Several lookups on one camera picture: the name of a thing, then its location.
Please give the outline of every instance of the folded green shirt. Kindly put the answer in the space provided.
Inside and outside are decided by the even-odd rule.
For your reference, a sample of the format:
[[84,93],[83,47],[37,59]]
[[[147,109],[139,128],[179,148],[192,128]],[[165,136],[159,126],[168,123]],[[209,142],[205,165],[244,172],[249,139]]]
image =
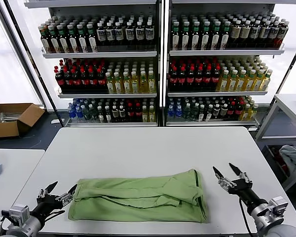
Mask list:
[[206,220],[201,177],[196,170],[140,179],[80,179],[68,212],[70,220]]

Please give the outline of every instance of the gray cloth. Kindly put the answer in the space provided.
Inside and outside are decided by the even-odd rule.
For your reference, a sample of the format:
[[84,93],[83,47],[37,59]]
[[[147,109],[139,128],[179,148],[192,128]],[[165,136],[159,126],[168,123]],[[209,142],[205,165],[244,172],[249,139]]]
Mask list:
[[296,170],[296,147],[284,145],[279,152],[291,175]]

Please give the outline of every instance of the shelf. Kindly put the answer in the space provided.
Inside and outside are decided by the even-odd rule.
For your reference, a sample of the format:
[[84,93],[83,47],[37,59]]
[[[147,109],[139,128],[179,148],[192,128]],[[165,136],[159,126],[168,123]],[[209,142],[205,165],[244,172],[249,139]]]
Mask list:
[[99,122],[78,122],[68,123],[68,127],[157,127],[156,122],[117,122],[117,123],[99,123]]
[[155,56],[157,56],[157,51],[43,53],[44,58],[127,58],[127,57],[155,57]]
[[170,56],[280,55],[284,51],[284,45],[282,44],[279,49],[170,50]]
[[155,0],[29,0],[27,8],[155,4]]
[[151,94],[63,94],[59,98],[154,98],[156,93]]
[[168,92],[169,97],[185,96],[240,96],[240,95],[265,95],[267,91],[239,91],[239,92]]
[[166,126],[185,127],[185,126],[258,126],[257,121],[202,121],[202,122],[166,122]]
[[254,3],[254,4],[296,4],[296,0],[172,0],[172,3]]

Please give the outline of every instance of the white table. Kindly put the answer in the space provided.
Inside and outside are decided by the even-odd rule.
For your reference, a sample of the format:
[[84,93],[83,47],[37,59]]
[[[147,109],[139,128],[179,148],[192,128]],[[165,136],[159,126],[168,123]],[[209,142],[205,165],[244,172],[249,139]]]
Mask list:
[[[296,141],[296,136],[264,136],[276,113],[281,109],[291,120],[296,122],[296,94],[276,94],[276,102],[273,104],[270,112],[265,117],[265,120],[259,129],[256,140],[269,141],[278,139],[281,141]],[[282,184],[285,191],[296,183],[296,170]]]
[[[17,203],[36,206],[38,189],[55,181],[52,192],[67,192],[80,178],[164,176],[199,170],[209,218],[207,224],[184,222],[70,221],[66,213],[48,221],[45,234],[201,235],[247,233],[239,198],[218,185],[212,166],[235,179],[228,162],[247,171],[254,191],[288,202],[286,224],[296,227],[296,211],[249,132],[244,127],[62,128],[20,193]],[[248,216],[250,228],[256,232]]]
[[42,158],[44,150],[0,149],[0,209],[8,210]]

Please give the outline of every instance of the brown cardboard box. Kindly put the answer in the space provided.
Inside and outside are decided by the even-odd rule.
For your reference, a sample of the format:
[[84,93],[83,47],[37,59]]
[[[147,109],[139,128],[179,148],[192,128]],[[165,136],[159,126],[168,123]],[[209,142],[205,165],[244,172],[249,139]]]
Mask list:
[[34,104],[0,104],[0,112],[20,113],[17,121],[0,122],[0,137],[23,135],[30,130],[45,110]]

